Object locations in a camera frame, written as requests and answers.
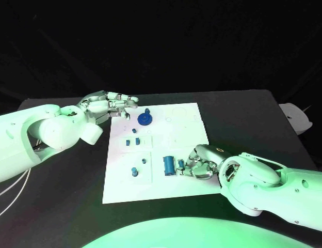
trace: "blue object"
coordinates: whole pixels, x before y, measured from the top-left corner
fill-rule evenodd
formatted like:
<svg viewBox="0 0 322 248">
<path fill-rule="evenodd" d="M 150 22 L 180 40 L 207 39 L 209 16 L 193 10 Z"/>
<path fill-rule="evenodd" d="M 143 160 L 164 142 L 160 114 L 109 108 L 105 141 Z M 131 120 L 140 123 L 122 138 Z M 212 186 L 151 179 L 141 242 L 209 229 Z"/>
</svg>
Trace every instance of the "blue object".
<svg viewBox="0 0 322 248">
<path fill-rule="evenodd" d="M 138 176 L 138 171 L 135 168 L 132 168 L 132 176 L 137 177 Z"/>
<path fill-rule="evenodd" d="M 184 167 L 184 160 L 183 159 L 178 160 L 178 164 L 180 164 L 180 167 L 186 169 L 186 167 Z"/>
<path fill-rule="evenodd" d="M 150 125 L 153 122 L 153 116 L 150 114 L 150 109 L 145 109 L 145 112 L 138 116 L 138 123 L 143 126 Z"/>
<path fill-rule="evenodd" d="M 174 157 L 173 156 L 166 156 L 163 158 L 164 161 L 164 174 L 167 176 L 176 175 L 176 170 L 174 170 Z"/>
</svg>

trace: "cable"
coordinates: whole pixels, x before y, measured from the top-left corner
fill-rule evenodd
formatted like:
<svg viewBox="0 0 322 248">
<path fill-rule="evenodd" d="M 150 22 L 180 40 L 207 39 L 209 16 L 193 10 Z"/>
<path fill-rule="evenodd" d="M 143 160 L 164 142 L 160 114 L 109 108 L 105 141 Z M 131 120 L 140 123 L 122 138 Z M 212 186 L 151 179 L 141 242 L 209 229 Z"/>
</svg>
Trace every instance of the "cable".
<svg viewBox="0 0 322 248">
<path fill-rule="evenodd" d="M 17 198 L 19 198 L 19 195 L 22 194 L 22 191 L 23 191 L 25 186 L 26 186 L 27 181 L 29 181 L 30 170 L 32 170 L 32 169 L 29 169 L 27 178 L 26 178 L 26 181 L 25 181 L 23 187 L 22 187 L 22 189 L 20 189 L 20 192 L 19 192 L 19 194 L 17 194 L 17 196 L 16 196 L 16 198 L 15 198 L 13 202 L 10 203 L 9 207 L 7 207 L 7 208 L 3 210 L 3 212 L 0 213 L 0 216 L 2 216 L 2 215 L 3 215 L 3 213 L 9 210 L 10 206 L 13 205 L 13 203 L 16 202 L 16 200 L 17 200 Z"/>
<path fill-rule="evenodd" d="M 15 184 L 10 185 L 2 192 L 0 192 L 0 196 L 13 188 L 13 186 L 17 184 L 17 182 L 22 180 L 25 174 L 29 172 L 29 170 L 25 171 L 23 175 L 20 176 L 20 178 L 16 180 Z"/>
</svg>

